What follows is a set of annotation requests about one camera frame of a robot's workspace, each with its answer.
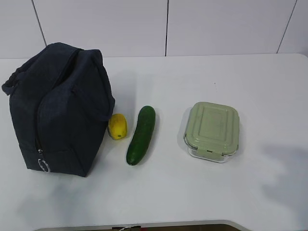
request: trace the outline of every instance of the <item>green lid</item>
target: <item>green lid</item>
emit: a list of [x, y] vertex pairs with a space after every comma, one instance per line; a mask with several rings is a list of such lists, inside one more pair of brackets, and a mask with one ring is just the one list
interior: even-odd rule
[[191, 109], [185, 142], [197, 157], [221, 161], [233, 155], [239, 144], [240, 118], [229, 106], [198, 102]]

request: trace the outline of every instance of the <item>dark blue lunch bag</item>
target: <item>dark blue lunch bag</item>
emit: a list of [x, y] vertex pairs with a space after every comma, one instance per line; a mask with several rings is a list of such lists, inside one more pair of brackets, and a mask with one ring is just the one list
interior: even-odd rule
[[101, 52], [50, 44], [2, 90], [27, 168], [85, 177], [115, 105]]

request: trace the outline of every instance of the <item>lemon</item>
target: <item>lemon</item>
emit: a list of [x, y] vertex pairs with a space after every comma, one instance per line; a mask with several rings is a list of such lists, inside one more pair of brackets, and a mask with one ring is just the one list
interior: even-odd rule
[[127, 122], [122, 114], [114, 114], [108, 122], [109, 135], [114, 140], [119, 140], [127, 135]]

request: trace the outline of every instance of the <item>food container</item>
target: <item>food container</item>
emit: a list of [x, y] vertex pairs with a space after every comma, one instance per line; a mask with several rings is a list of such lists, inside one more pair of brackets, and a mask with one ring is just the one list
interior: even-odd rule
[[219, 163], [231, 158], [239, 147], [240, 118], [229, 106], [198, 102], [191, 109], [184, 141], [194, 157]]

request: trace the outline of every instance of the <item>green cucumber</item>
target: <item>green cucumber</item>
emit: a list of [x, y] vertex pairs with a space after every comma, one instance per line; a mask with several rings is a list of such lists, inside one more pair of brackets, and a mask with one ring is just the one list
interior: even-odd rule
[[126, 162], [129, 165], [138, 164], [145, 156], [154, 127], [155, 110], [151, 106], [144, 106], [139, 112], [136, 130], [127, 150]]

